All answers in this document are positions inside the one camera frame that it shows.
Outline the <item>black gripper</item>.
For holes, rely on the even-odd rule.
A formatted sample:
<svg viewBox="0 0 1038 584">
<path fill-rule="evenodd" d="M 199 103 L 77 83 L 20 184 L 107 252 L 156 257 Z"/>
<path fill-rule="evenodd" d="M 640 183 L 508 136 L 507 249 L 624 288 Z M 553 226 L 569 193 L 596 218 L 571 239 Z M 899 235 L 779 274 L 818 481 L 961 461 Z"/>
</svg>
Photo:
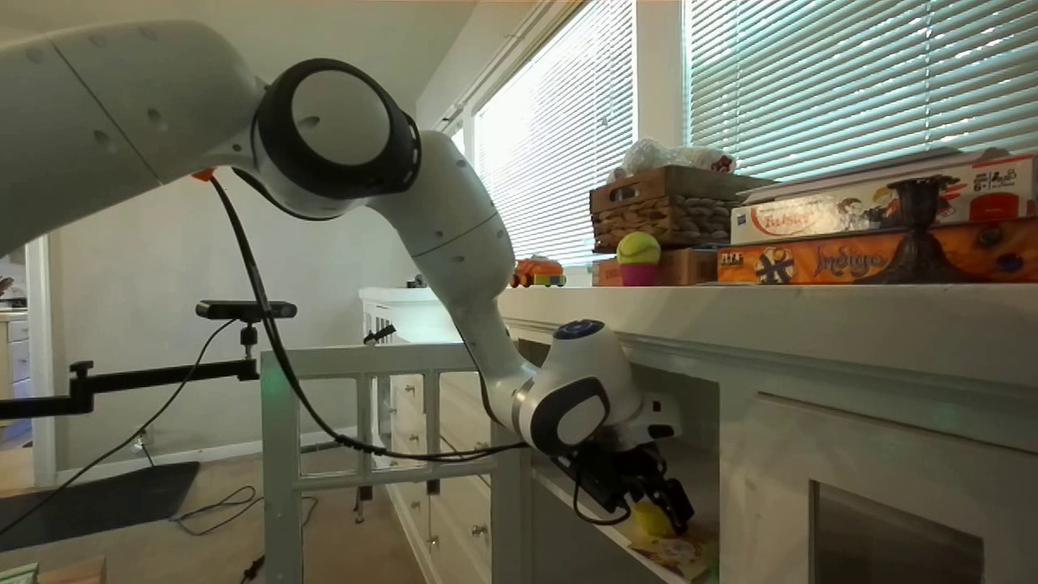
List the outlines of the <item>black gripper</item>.
<svg viewBox="0 0 1038 584">
<path fill-rule="evenodd" d="M 637 444 L 629 451 L 580 444 L 566 474 L 607 512 L 629 512 L 637 499 L 650 497 L 677 537 L 686 537 L 695 518 L 686 487 L 668 477 L 654 444 Z"/>
</svg>

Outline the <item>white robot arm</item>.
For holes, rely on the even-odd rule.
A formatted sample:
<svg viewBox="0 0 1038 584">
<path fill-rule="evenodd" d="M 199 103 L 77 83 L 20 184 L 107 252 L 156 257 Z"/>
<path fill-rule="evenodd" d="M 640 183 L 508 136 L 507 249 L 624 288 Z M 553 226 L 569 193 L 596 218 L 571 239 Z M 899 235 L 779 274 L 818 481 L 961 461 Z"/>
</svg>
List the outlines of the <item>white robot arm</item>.
<svg viewBox="0 0 1038 584">
<path fill-rule="evenodd" d="M 677 421 L 633 382 L 620 339 L 589 319 L 528 365 L 495 297 L 515 257 L 480 177 L 368 73 L 306 60 L 264 83 L 211 25 L 139 21 L 28 36 L 0 52 L 0 249 L 166 183 L 228 166 L 300 222 L 371 209 L 450 316 L 482 413 L 554 461 L 609 518 L 690 499 L 659 444 Z"/>
</svg>

